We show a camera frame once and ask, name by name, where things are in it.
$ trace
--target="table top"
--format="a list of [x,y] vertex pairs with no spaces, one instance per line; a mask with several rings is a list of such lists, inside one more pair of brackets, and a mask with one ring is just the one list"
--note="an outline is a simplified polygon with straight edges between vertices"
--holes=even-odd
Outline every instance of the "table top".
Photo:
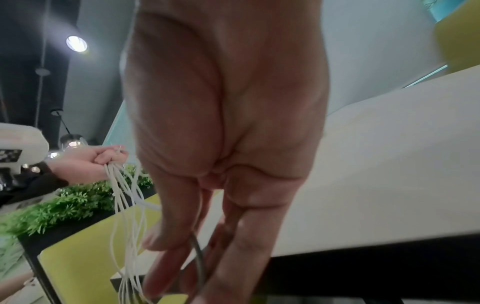
[[[480,66],[330,115],[273,256],[480,231],[478,83]],[[221,202],[213,198],[202,246]],[[156,255],[143,252],[138,265],[146,272]]]

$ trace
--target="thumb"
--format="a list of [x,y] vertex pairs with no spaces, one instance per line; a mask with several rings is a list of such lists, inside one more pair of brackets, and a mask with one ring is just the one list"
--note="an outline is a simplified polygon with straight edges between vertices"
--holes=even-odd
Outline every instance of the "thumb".
[[160,196],[162,219],[143,240],[148,250],[163,251],[186,242],[193,231],[201,209],[202,192],[195,178],[169,174],[155,166],[145,166]]

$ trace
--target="sleeve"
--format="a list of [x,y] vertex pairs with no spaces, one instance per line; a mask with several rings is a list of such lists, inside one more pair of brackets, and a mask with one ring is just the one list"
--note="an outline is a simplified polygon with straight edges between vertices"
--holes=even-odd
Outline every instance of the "sleeve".
[[54,192],[69,185],[58,178],[44,162],[30,166],[15,176],[17,186],[9,191],[0,191],[0,206],[12,204]]

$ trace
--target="bundle of cables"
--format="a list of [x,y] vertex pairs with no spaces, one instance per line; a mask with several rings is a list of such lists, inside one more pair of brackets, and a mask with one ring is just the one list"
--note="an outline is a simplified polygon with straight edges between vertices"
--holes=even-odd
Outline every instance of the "bundle of cables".
[[[138,186],[139,176],[144,176],[139,162],[137,162],[133,176],[128,172],[128,170],[125,169],[123,165],[113,162],[105,165],[105,171],[113,190],[115,214],[121,214],[121,216],[115,217],[113,231],[110,236],[110,255],[118,273],[121,276],[121,283],[118,290],[118,302],[120,304],[135,304],[144,302],[153,304],[153,302],[144,296],[139,277],[137,257],[141,249],[141,240],[147,231],[147,218],[145,215],[146,208],[161,211],[161,206],[145,201],[144,195]],[[130,197],[130,205],[127,201],[127,196]],[[127,208],[130,206],[137,206],[139,209],[139,220],[136,210],[133,210],[134,212],[126,212]],[[117,232],[119,220],[123,221],[124,227],[124,270],[121,270],[121,267],[119,267],[119,263],[117,262],[114,254],[114,236]],[[192,248],[196,252],[195,261],[198,272],[198,288],[200,289],[205,281],[202,251],[194,234],[192,234],[189,241]]]

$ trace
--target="hand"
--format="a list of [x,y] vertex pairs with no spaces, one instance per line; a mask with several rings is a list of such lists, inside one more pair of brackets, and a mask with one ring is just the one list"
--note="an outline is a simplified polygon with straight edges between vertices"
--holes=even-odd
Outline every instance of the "hand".
[[[161,294],[189,234],[224,189],[193,303],[246,303],[320,141],[328,67],[320,0],[144,0],[123,82],[137,155],[162,201],[143,245],[162,251],[143,283]],[[195,266],[182,286],[195,290]]]
[[129,157],[122,146],[86,146],[68,149],[59,158],[46,161],[52,172],[70,185],[89,184],[107,179],[104,165],[111,161],[125,163]]

